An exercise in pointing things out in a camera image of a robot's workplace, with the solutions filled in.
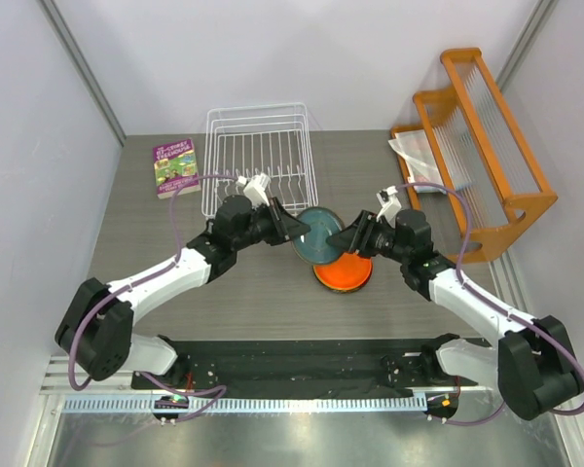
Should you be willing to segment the dark teal plate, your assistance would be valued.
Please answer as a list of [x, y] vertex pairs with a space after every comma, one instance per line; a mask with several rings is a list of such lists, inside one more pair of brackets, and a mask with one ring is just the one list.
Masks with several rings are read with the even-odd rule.
[[310, 227], [308, 233], [292, 241], [294, 251], [306, 263], [325, 266], [336, 262], [343, 250], [327, 243], [327, 239], [344, 228], [340, 217], [331, 209], [314, 206], [305, 209], [297, 219]]

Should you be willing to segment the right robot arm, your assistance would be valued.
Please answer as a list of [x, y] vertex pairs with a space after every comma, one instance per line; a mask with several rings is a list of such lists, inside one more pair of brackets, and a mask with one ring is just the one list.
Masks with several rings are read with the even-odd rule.
[[404, 209], [390, 225], [364, 211], [327, 239], [330, 246], [364, 258], [399, 263], [405, 283], [426, 300], [453, 312], [488, 346], [450, 338], [420, 359], [420, 372], [433, 384], [452, 375], [493, 383], [506, 406], [533, 420], [584, 394], [581, 375], [564, 324], [553, 316], [534, 318], [468, 279], [433, 245], [425, 215]]

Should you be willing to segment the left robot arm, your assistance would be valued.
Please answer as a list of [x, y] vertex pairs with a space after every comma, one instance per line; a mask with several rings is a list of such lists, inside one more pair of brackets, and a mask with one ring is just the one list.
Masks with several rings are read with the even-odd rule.
[[309, 230], [277, 198], [254, 206], [245, 196], [230, 196], [205, 230], [169, 260], [108, 284], [86, 280], [55, 333], [68, 354], [71, 386], [83, 387], [76, 380], [77, 368], [91, 381], [130, 371], [155, 376], [168, 388], [180, 386], [189, 370], [187, 356], [168, 338], [135, 334], [134, 325], [174, 297], [226, 273], [236, 264], [238, 251], [260, 242], [277, 246]]

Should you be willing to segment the orange wooden shelf rack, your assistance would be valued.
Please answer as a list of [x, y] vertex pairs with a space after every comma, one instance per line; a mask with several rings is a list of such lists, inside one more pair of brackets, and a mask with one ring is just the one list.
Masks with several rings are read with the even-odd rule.
[[467, 263], [498, 259], [558, 199], [478, 48], [450, 49], [440, 61], [449, 79], [421, 90], [413, 102], [419, 120], [394, 126], [423, 129], [443, 185], [471, 211], [449, 200], [457, 228], [470, 240]]

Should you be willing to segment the plastic packets on shelf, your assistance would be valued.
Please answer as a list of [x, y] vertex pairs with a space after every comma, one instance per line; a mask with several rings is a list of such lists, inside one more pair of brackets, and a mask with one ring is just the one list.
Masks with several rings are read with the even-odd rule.
[[443, 180], [423, 129], [398, 132], [388, 141], [398, 159], [405, 164], [408, 183], [432, 183]]

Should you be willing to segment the purple children's book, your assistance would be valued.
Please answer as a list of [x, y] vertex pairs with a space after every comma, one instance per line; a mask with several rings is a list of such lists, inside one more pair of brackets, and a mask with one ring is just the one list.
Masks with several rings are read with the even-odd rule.
[[165, 143], [152, 150], [156, 194], [159, 199], [171, 198], [182, 185], [180, 195], [197, 192], [201, 183], [195, 146], [191, 138]]

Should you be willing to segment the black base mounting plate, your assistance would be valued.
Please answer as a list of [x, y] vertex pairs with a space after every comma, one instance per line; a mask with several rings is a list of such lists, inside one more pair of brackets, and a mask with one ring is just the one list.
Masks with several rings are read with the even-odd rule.
[[407, 397], [416, 388], [473, 386], [432, 368], [433, 339], [322, 341], [180, 341], [187, 358], [170, 385], [201, 390], [218, 384], [237, 399]]

